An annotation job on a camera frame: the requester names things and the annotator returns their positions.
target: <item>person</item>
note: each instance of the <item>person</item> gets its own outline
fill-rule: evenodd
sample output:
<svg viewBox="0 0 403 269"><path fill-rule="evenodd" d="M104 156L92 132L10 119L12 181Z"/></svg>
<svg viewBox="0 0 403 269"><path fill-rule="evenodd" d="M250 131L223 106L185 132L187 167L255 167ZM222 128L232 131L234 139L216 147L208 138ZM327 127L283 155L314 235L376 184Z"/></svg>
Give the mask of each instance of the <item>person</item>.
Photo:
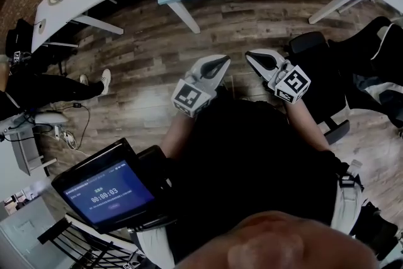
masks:
<svg viewBox="0 0 403 269"><path fill-rule="evenodd" d="M164 230L177 268L377 267L367 246L331 228L348 165L302 100L285 110L224 91L197 119L175 116L160 147L174 160L180 209Z"/></svg>
<svg viewBox="0 0 403 269"><path fill-rule="evenodd" d="M81 101L105 95L111 81L109 69L103 71L101 80L92 84L88 83L84 74L77 82L63 76L30 71L9 75L9 71L8 58L0 55L0 120L49 103Z"/></svg>

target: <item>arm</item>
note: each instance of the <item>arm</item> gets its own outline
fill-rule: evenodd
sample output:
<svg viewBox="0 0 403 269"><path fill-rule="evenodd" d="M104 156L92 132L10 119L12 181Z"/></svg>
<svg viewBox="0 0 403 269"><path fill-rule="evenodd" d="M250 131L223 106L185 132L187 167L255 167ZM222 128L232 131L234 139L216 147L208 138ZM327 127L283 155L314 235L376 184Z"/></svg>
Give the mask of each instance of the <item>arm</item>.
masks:
<svg viewBox="0 0 403 269"><path fill-rule="evenodd" d="M160 146L167 158L179 158L194 124L194 118L190 118L181 112L176 114Z"/></svg>
<svg viewBox="0 0 403 269"><path fill-rule="evenodd" d="M285 110L287 111L290 125L298 132L301 138L308 143L308 145L312 146L317 151L331 150L325 136L317 126L302 100L299 100L294 105L286 102Z"/></svg>
<svg viewBox="0 0 403 269"><path fill-rule="evenodd" d="M2 92L6 91L9 73L10 65L8 64L8 59L5 55L0 55L0 91Z"/></svg>

